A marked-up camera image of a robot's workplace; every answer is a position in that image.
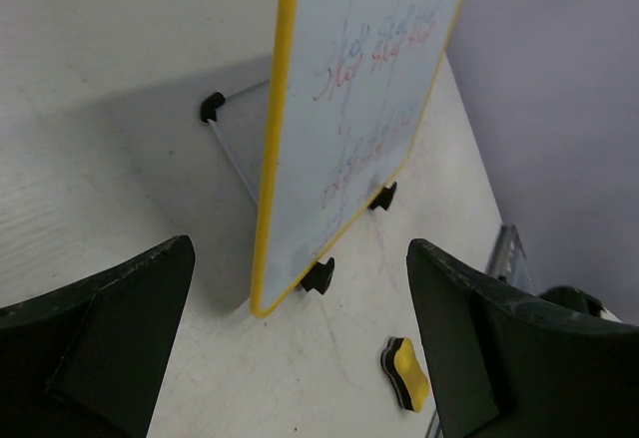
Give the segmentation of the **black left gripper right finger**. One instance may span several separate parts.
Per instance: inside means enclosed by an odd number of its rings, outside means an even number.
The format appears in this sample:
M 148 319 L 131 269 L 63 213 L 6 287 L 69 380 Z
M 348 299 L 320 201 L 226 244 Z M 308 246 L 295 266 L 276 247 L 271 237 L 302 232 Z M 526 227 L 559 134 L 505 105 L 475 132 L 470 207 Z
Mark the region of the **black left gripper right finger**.
M 423 238 L 406 266 L 447 437 L 634 437 L 638 330 L 477 271 Z

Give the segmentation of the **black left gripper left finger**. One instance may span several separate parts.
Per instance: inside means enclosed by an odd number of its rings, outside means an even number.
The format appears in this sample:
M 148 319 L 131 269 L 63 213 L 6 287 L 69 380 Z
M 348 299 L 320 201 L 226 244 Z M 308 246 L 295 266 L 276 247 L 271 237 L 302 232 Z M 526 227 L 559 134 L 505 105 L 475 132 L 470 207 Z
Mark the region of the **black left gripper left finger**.
M 2 436 L 146 436 L 194 267 L 178 235 L 2 308 Z

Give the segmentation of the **yellow black whiteboard eraser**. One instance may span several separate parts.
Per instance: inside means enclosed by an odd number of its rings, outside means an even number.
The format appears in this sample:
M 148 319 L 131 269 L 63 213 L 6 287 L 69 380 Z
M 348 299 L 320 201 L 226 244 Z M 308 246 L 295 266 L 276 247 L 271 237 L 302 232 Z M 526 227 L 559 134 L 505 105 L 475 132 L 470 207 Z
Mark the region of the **yellow black whiteboard eraser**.
M 400 408 L 422 411 L 430 384 L 409 338 L 390 337 L 380 355 L 380 366 L 389 379 Z

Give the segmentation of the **wire whiteboard stand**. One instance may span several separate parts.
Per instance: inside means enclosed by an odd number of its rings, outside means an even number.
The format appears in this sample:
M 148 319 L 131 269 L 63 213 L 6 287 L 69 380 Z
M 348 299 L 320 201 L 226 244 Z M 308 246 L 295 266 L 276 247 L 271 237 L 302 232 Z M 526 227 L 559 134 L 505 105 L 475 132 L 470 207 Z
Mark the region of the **wire whiteboard stand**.
M 200 120 L 211 126 L 254 202 L 259 200 L 270 80 L 230 94 L 218 91 L 200 106 Z

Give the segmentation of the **yellow framed whiteboard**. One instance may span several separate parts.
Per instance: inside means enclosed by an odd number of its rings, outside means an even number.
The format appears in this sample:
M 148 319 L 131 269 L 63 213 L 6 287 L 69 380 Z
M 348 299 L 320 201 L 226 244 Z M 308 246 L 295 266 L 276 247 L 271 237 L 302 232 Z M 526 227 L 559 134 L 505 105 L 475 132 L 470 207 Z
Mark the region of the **yellow framed whiteboard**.
M 269 315 L 403 166 L 462 0 L 279 0 L 250 308 Z

